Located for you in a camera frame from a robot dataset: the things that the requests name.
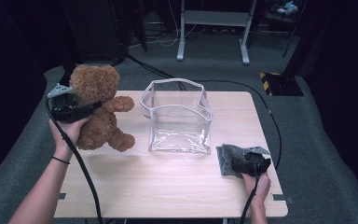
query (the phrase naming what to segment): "gray carpet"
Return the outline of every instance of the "gray carpet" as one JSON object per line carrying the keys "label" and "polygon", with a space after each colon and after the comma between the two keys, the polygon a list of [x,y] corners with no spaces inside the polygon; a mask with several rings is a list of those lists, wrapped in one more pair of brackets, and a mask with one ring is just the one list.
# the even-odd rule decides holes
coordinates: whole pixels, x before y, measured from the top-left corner
{"label": "gray carpet", "polygon": [[[302,77],[296,78],[304,92],[303,97],[267,96],[261,85],[259,73],[282,72],[296,43],[290,48],[287,57],[283,58],[286,40],[280,35],[258,33],[249,49],[251,63],[243,65],[239,38],[235,35],[200,35],[194,40],[188,40],[182,62],[175,60],[177,42],[170,47],[159,43],[148,44],[148,52],[136,46],[130,48],[129,53],[175,77],[241,82],[262,95],[282,134],[282,160],[277,170],[282,190],[295,201],[288,205],[289,214],[286,217],[269,218],[269,223],[358,223],[358,183],[326,136],[306,82]],[[117,70],[121,75],[120,90],[144,90],[150,81],[161,78],[129,59],[119,64]],[[56,85],[62,74],[60,67],[46,72],[46,92]],[[272,159],[276,162],[279,137],[259,96],[237,84],[218,81],[201,84],[206,91],[249,91],[253,95]],[[0,223],[8,221],[41,175],[53,148],[48,115],[44,99],[41,99],[16,145],[0,166]],[[192,223],[210,221],[201,219],[193,220]],[[76,218],[55,220],[55,223],[84,222],[84,219]],[[96,223],[96,219],[89,218],[88,223]]]}

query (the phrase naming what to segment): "black curtain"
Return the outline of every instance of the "black curtain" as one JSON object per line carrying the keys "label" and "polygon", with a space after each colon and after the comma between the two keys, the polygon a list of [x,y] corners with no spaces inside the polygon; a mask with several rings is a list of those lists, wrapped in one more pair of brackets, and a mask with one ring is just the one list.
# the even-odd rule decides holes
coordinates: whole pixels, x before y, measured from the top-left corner
{"label": "black curtain", "polygon": [[0,0],[0,163],[46,88],[44,72],[78,60],[57,1]]}
{"label": "black curtain", "polygon": [[328,3],[327,29],[306,81],[325,131],[358,179],[358,2]]}

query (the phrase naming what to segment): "teddy bear's foot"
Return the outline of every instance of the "teddy bear's foot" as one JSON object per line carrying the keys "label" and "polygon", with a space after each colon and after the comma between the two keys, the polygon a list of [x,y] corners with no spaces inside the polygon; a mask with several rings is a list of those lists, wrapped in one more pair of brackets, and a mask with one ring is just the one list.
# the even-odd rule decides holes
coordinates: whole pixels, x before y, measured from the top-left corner
{"label": "teddy bear's foot", "polygon": [[108,141],[108,144],[117,151],[123,152],[135,145],[135,138],[128,133],[116,134]]}

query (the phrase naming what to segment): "light wood tabletop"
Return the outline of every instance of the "light wood tabletop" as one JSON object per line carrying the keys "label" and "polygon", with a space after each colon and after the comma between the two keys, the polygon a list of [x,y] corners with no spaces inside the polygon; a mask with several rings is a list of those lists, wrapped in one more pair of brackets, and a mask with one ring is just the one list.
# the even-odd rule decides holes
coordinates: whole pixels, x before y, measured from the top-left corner
{"label": "light wood tabletop", "polygon": [[[128,95],[135,101],[130,112],[116,113],[117,126],[136,139],[133,148],[120,153],[105,144],[96,150],[80,150],[99,195],[102,217],[240,217],[248,198],[243,180],[221,175],[216,147],[231,144],[269,149],[251,94],[207,91],[213,110],[212,153],[207,155],[148,151],[150,119],[141,112],[142,93],[117,92],[117,96]],[[282,194],[273,164],[268,175],[269,192]],[[97,217],[90,187],[75,156],[61,193],[65,198],[59,200],[55,217]],[[270,197],[265,206],[267,217],[284,217],[288,213],[286,202]]]}

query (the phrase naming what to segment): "brown teddy bear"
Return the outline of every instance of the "brown teddy bear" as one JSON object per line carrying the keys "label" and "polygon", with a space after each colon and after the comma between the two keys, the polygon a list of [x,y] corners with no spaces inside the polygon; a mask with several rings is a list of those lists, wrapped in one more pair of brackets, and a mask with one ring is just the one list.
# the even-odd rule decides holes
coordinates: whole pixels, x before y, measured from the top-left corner
{"label": "brown teddy bear", "polygon": [[116,96],[119,79],[118,72],[110,65],[79,65],[71,75],[69,84],[76,93],[79,105],[102,102],[102,106],[94,111],[92,118],[80,130],[77,141],[80,149],[96,149],[107,142],[110,147],[122,152],[135,144],[135,138],[123,133],[117,126],[115,112],[128,112],[134,107],[130,96]]}

